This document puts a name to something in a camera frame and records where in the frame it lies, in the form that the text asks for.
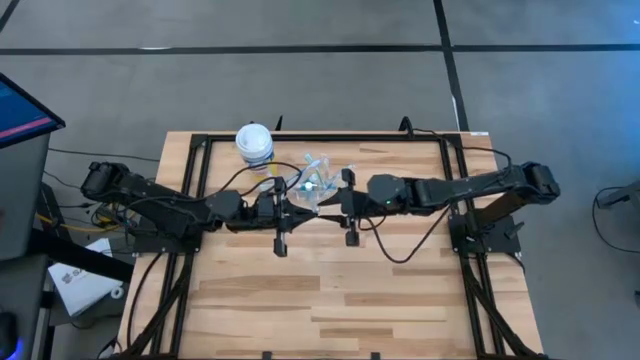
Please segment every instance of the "wooden table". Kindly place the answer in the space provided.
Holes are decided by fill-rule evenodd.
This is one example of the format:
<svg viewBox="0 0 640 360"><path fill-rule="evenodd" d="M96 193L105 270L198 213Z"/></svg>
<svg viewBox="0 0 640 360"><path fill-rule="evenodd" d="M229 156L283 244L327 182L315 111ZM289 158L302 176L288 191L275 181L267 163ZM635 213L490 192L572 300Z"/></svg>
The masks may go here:
<svg viewBox="0 0 640 360"><path fill-rule="evenodd" d="M157 182L180 190L192 133L167 135ZM462 133L465 146L491 147L487 135ZM276 142L276 160L304 165L303 155L326 154L334 170L354 164L357 186L366 190L373 174L443 177L440 150L427 142ZM457 177L453 149L453 171ZM466 150L470 175L496 170L493 154ZM244 166L231 142L215 143L206 193L219 189ZM193 176L192 195L197 174ZM231 186L248 190L255 180L240 176ZM495 197L476 201L485 206ZM397 216L379 228L395 257L404 257L437 218ZM412 261L395 265L382 255L371 232L348 248L344 230L313 220L288 235L289 256L272 253L273 231L206 234L195 257L181 358L475 358L458 256L442 222ZM137 259L131 288L138 286L152 255ZM151 271L134 317L133 338L158 306L167 256ZM522 269L501 254L489 256L498 309L520 338L542 351ZM131 306L129 295L125 314ZM488 351L488 321L481 310ZM119 340L125 346L128 316ZM169 314L162 349L168 351L174 314Z"/></svg>

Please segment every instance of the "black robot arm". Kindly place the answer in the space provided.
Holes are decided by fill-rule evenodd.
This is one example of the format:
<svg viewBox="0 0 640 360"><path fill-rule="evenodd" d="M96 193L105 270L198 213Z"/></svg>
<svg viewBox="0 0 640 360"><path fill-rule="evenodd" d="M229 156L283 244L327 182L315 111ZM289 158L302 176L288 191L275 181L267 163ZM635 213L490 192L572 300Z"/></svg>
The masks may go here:
<svg viewBox="0 0 640 360"><path fill-rule="evenodd" d="M85 197L118 203L137 212L155 225L158 236L181 241L203 231L216 231L223 224L233 232L275 229L274 252L278 256L287 255L284 233L316 217L350 228L347 245L357 246L355 223L362 218L397 214L428 216L454 202L504 193L465 223L466 233L474 234L526 204L547 204L560 194L549 168L535 163L452 181L374 175L367 184L368 193L353 190L355 175L344 169L342 178L347 186L320 203L321 206L341 204L344 216L318 216L286 199L282 178L277 178L273 189L260 193L249 206L235 190L218 191L196 199L148 181L123 164L94 162L89 169L81 187Z"/></svg>
<svg viewBox="0 0 640 360"><path fill-rule="evenodd" d="M368 193L353 190L355 175L351 170L342 170L342 178L347 186L320 205L341 205L346 217L343 226L350 228L348 246L358 246L355 224L363 218L398 214L429 216L458 201L503 193L469 217L467 233L473 235L524 205L548 204L560 195L549 168L532 162L451 181L374 175L367 183Z"/></svg>
<svg viewBox="0 0 640 360"><path fill-rule="evenodd" d="M214 232L223 224L233 232L275 229L274 252L287 255L284 233L317 215L297 207L284 197L285 182L277 178L272 190L262 192L253 205L248 205L236 190L218 191L196 199L174 191L141 175L123 164L97 163L89 167L89 175L81 186L82 194L94 201L118 203L153 223L156 236L182 241ZM128 229L148 233L145 229Z"/></svg>

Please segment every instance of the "wire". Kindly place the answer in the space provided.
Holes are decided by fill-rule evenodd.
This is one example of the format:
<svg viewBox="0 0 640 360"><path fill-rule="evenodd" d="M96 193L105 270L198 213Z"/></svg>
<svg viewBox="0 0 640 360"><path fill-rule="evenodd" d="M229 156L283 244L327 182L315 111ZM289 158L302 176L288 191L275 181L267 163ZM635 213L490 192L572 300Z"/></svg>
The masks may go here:
<svg viewBox="0 0 640 360"><path fill-rule="evenodd" d="M226 182L226 184L222 185L222 187L220 188L220 190L216 191L216 193L219 193L221 191L224 191L227 189L227 187L229 187L229 185L231 185L231 183L233 182L233 180L235 180L238 175L242 174L243 172L250 170L250 169L255 169L255 168L259 168L259 167L263 167L266 165L282 165L282 166L286 166L288 168L291 168L293 170L295 170L298 173L298 178L296 179L296 182L293 183L291 186L287 187L285 191L290 190L293 186L295 186L295 184L298 183L298 181L300 181L300 178L302 177L302 170L300 170L299 167L295 166L295 165L291 165L289 163L285 163L285 162L281 162L281 161L269 161L266 163L262 163L259 165L252 165L252 166L247 166L244 167L240 170L238 170L235 174L233 174L233 176L231 176L231 178Z"/></svg>
<svg viewBox="0 0 640 360"><path fill-rule="evenodd" d="M91 153L91 152L86 152L86 151L62 150L62 149L56 149L56 148L49 148L49 151L59 152L59 153L64 153L64 154L73 154L73 155L119 157L119 158L135 159L135 160L142 160L142 161L149 161L149 162L160 162L160 160L158 160L158 159L151 159L151 158L145 158L145 157L134 156L134 155Z"/></svg>
<svg viewBox="0 0 640 360"><path fill-rule="evenodd" d="M618 251L626 252L626 253L640 254L640 250L623 249L621 247L611 244L604 238L604 236L602 236L602 233L600 232L600 228L598 227L598 222L596 221L596 204L598 202L598 196L600 196L600 194L602 194L605 191L617 190L617 189L622 189L622 186L611 186L611 187L604 188L598 191L596 196L593 197L593 204L591 204L591 219L593 220L593 227L596 229L596 233L598 234L598 237L600 238L600 240L602 240L602 242L607 244L607 246L609 246L610 248L616 249Z"/></svg>
<svg viewBox="0 0 640 360"><path fill-rule="evenodd" d="M54 223L53 220L49 219L46 216L40 215L38 213L36 213L36 217L40 221L44 221L47 224L53 225L53 223ZM85 228L85 227L73 226L73 225L68 225L68 224L60 224L60 226L65 228L65 229L69 229L69 230L73 230L73 231L80 231L80 232L88 232L88 233L105 233L105 232L116 230L116 229L118 229L120 227L120 225L117 225L117 226L111 226L111 227L104 228L104 229L93 229L93 228Z"/></svg>
<svg viewBox="0 0 640 360"><path fill-rule="evenodd" d="M362 219L358 219L358 229L360 229L360 231L370 231L373 230L373 227L368 227L368 228L363 228L362 226L360 226L360 221ZM375 226L376 228L379 227L380 225L382 225L382 223L387 220L387 215L385 215L382 220L380 220L380 222Z"/></svg>
<svg viewBox="0 0 640 360"><path fill-rule="evenodd" d="M247 195L251 194L255 189L257 189L258 186L266 183L267 181L275 181L276 179L277 179L277 177L275 177L275 176L269 176L268 178L262 179L262 180L258 181L255 185L253 185L253 187L251 189L249 189L249 190L243 192L242 194L240 194L240 196L247 196Z"/></svg>
<svg viewBox="0 0 640 360"><path fill-rule="evenodd" d="M136 309L136 303L138 302L140 289L142 289L142 285L144 284L145 280L147 280L147 276L149 276L149 272L151 271L151 268L153 268L153 265L155 265L158 259L160 259L160 256L162 256L162 253L158 253L158 255L156 255L156 257L154 257L153 260L151 260L151 262L149 263L149 266L147 266L147 269L144 271L144 274L142 274L142 278L140 278L140 283L138 283L136 292L133 295L133 301L131 301L131 309L129 309L129 323L127 324L127 347L128 348L131 347L131 326L133 324L133 312Z"/></svg>
<svg viewBox="0 0 640 360"><path fill-rule="evenodd" d="M64 216L62 216L62 219L63 219L63 220L65 220L65 221L66 221L66 220L71 220L71 221L77 221L77 222L79 222L79 223L83 223L83 224L87 224L87 225L93 225L93 226L95 226L94 224L92 224L92 223L91 223L91 222L89 222L89 221L82 220L82 219L78 219L78 218L74 218L74 217L71 217L71 216L66 216L66 215L64 215Z"/></svg>
<svg viewBox="0 0 640 360"><path fill-rule="evenodd" d="M78 330L89 330L89 329L93 328L98 322L100 322L100 320L117 319L119 317L121 317L121 314L100 316L100 317L92 319L93 321L89 325L86 325L86 326L78 325L78 324L74 323L73 321L71 321L70 324L71 324L71 326L73 326L74 328L76 328Z"/></svg>
<svg viewBox="0 0 640 360"><path fill-rule="evenodd" d="M72 184L67 184L66 182L64 182L64 181L60 180L60 178L59 178L59 177L57 177L57 176L53 175L53 174L52 174L52 173L50 173L50 172L47 172L47 170L42 170L42 172L44 172L45 174L47 174L47 175L51 176L54 180L56 180L57 182L59 182L60 184L62 184L62 185L64 185L64 186L66 186L66 187L70 187L70 188L72 188L72 189L80 190L80 186L72 185Z"/></svg>
<svg viewBox="0 0 640 360"><path fill-rule="evenodd" d="M420 250L420 248L422 247L422 245L424 244L425 241L427 241L427 238L429 238L429 235L431 235L431 233L433 232L433 230L435 230L436 226L438 226L438 224L440 223L440 221L442 221L442 219L444 218L444 216L447 214L447 212L449 211L449 209L451 209L451 205L447 205L447 207L442 211L442 214L440 214L440 216L438 217L438 219L436 220L435 223L433 223L433 225L431 225L431 227L429 228L429 230L427 231L426 234L424 234L424 236L422 237L422 240L420 240L420 242L418 242L418 244L413 248L413 250L411 250L411 253L409 253L409 255L402 259L402 260L397 260L394 259L393 257L391 257L391 255L389 255L389 253L387 252L387 249L384 248L384 245L382 244L382 241L380 240L380 234L378 234L378 228L376 225L373 225L373 221L371 221L370 218L365 217L364 219L367 220L369 222L369 224L371 224L371 230L373 230L373 233L376 236L376 241L378 242L378 245L380 245L380 250L382 250L382 253L384 254L384 256L389 259L389 261L391 261L392 263L395 264L405 264L407 262L409 262L409 260L411 260L411 258L413 257L413 255L415 255L418 250Z"/></svg>
<svg viewBox="0 0 640 360"><path fill-rule="evenodd" d="M47 203L43 203L43 202L38 202L38 204L40 205L45 205L48 206L49 204ZM82 203L82 204L78 204L78 205L58 205L57 207L60 209L73 209L73 208L80 208L80 209L88 209L90 207L92 207L93 205L97 205L98 203Z"/></svg>
<svg viewBox="0 0 640 360"><path fill-rule="evenodd" d="M508 257L512 258L513 261L517 262L518 265L520 265L520 267L522 268L522 273L526 274L527 273L527 269L524 267L524 263L522 262L522 260L520 260L520 258L518 257L518 255L516 255L515 253L506 253Z"/></svg>
<svg viewBox="0 0 640 360"><path fill-rule="evenodd" d="M435 136L436 138L442 140L442 141L446 141L449 145L453 146L455 149L458 150L480 150L480 151L487 151L487 152L492 152L494 154L498 154L500 156L503 156L505 159L507 159L507 166L506 169L507 171L504 173L503 176L501 176L500 178L496 179L496 180L491 180L489 183L487 183L487 185L483 186L481 189L484 190L487 187L493 185L493 183L495 182L499 182L502 181L503 179L505 179L507 176L509 176L509 174L511 174L511 166L513 165L513 161L511 160L511 156L509 156L509 154L500 151L500 150L496 150L496 149L490 149L490 148L482 148L482 147L477 147L477 146L458 146L454 143L452 143L451 141L449 141L449 139L447 139L446 137L436 133L433 130L429 130L429 129L417 129L414 128L414 131L422 131L422 132L426 132L426 133L430 133L433 136Z"/></svg>

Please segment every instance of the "concrete floor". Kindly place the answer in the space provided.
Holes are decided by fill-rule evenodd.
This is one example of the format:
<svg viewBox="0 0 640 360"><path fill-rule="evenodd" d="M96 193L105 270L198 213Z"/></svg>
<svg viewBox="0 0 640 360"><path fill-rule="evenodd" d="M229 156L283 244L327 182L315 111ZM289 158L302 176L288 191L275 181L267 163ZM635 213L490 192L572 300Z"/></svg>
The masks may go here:
<svg viewBox="0 0 640 360"><path fill-rule="evenodd" d="M0 11L8 0L0 0ZM446 0L454 45L640 42L634 1ZM438 44L424 0L21 0L0 48L291 44ZM640 175L637 52L457 53L472 131L515 162L551 166L563 194L518 213L527 283L547 354L636 359L640 255L606 247L590 218L595 192ZM441 53L3 56L6 73L67 121L51 146L159 157L169 130L456 130ZM95 158L50 154L47 170L79 184ZM154 176L155 165L127 162ZM77 191L48 178L61 203ZM84 216L78 211L70 216ZM637 214L599 214L603 233L640 249ZM54 358L93 357L117 321L61 327Z"/></svg>

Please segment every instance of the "monitor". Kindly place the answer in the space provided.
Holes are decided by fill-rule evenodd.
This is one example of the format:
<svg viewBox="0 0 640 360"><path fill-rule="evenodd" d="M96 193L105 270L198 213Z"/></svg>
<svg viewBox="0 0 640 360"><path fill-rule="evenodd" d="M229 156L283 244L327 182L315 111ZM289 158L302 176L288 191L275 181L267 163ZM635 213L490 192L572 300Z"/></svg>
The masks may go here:
<svg viewBox="0 0 640 360"><path fill-rule="evenodd" d="M0 73L0 149L63 127L62 119Z"/></svg>

